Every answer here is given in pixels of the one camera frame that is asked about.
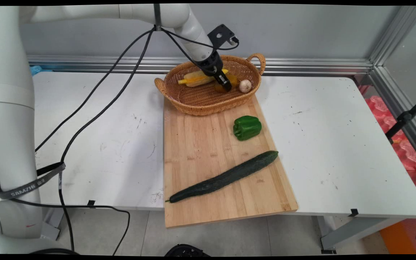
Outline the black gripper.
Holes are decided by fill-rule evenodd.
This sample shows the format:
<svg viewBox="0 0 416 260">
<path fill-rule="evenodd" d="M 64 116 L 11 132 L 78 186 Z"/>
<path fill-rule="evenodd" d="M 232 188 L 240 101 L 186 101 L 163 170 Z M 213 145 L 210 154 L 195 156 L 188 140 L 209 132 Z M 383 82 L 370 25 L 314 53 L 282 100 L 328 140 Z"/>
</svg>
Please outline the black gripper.
<svg viewBox="0 0 416 260">
<path fill-rule="evenodd" d="M 214 90 L 216 92 L 229 92 L 232 89 L 231 82 L 226 75 L 228 70 L 223 69 L 223 61 L 218 52 L 213 52 L 203 61 L 197 61 L 196 65 L 206 75 L 214 75 Z"/>
</svg>

